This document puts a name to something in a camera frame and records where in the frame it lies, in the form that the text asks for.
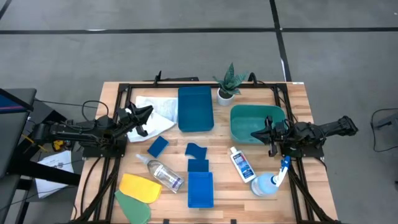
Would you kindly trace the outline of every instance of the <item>gray floor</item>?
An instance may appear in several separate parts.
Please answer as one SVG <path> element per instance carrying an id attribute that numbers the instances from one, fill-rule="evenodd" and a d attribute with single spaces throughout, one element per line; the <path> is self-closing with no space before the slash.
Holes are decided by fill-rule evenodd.
<path id="1" fill-rule="evenodd" d="M 276 2 L 282 27 L 398 26 L 393 0 Z M 272 26 L 266 0 L 13 0 L 0 20 L 1 30 Z M 377 109 L 398 107 L 397 39 L 398 32 L 284 34 L 292 79 L 305 82 L 315 122 L 348 115 L 359 128 L 325 145 L 336 209 L 347 223 L 396 223 L 398 149 L 373 152 L 369 120 Z M 67 103 L 98 99 L 104 81 L 151 79 L 159 70 L 211 80 L 230 62 L 260 80 L 284 80 L 274 33 L 0 35 L 0 49 L 1 87 L 34 87 L 40 99 Z M 53 107 L 81 119 L 79 108 Z M 391 133 L 377 132 L 379 149 L 398 144 Z M 68 189 L 33 203 L 25 223 L 65 222 L 74 197 Z"/>

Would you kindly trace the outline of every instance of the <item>teal bowl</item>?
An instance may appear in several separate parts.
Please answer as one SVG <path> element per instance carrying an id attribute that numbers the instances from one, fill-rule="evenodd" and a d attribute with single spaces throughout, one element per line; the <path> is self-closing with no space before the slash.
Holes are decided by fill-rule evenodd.
<path id="1" fill-rule="evenodd" d="M 236 105 L 231 109 L 231 138 L 240 144 L 263 144 L 250 134 L 264 129 L 267 116 L 272 116 L 272 126 L 275 122 L 285 119 L 284 111 L 274 105 Z"/>

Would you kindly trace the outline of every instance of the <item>green cloth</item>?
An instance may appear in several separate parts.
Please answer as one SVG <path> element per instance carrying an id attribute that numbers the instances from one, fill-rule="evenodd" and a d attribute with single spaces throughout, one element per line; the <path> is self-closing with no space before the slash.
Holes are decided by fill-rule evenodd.
<path id="1" fill-rule="evenodd" d="M 114 193 L 124 215 L 132 224 L 145 224 L 150 220 L 150 208 L 130 196 L 124 195 L 120 190 Z"/>

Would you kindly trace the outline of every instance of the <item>blue plastic bin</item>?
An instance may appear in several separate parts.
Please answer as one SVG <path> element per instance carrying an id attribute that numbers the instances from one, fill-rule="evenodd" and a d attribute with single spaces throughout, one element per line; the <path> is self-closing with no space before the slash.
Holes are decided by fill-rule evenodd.
<path id="1" fill-rule="evenodd" d="M 178 128 L 182 132 L 210 131 L 214 126 L 210 86 L 178 89 Z"/>
<path id="2" fill-rule="evenodd" d="M 213 173 L 188 173 L 188 208 L 213 208 Z"/>
<path id="3" fill-rule="evenodd" d="M 240 144 L 263 144 L 250 134 L 266 127 L 265 120 L 272 116 L 272 126 L 275 122 L 285 119 L 284 111 L 274 105 L 236 105 L 231 109 L 231 138 Z"/>

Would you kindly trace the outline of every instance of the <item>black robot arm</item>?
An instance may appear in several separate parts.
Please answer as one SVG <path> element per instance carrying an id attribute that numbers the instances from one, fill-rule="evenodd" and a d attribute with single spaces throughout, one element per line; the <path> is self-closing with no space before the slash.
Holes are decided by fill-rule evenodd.
<path id="1" fill-rule="evenodd" d="M 269 156 L 277 154 L 275 143 L 282 146 L 282 154 L 292 157 L 322 157 L 326 137 L 332 135 L 352 136 L 358 131 L 351 118 L 344 116 L 338 121 L 323 125 L 306 122 L 293 123 L 283 120 L 272 127 L 272 117 L 265 120 L 265 128 L 251 136 L 270 145 Z"/>
<path id="2" fill-rule="evenodd" d="M 152 106 L 137 108 L 133 103 L 127 109 L 131 113 L 127 113 L 126 108 L 118 109 L 117 122 L 104 115 L 96 120 L 76 124 L 41 123 L 35 126 L 32 139 L 37 144 L 56 140 L 78 141 L 88 151 L 83 151 L 84 157 L 118 157 L 124 152 L 125 144 L 122 143 L 126 142 L 123 141 L 126 133 L 135 128 L 139 135 L 148 135 L 142 125 L 146 124 L 154 110 Z"/>

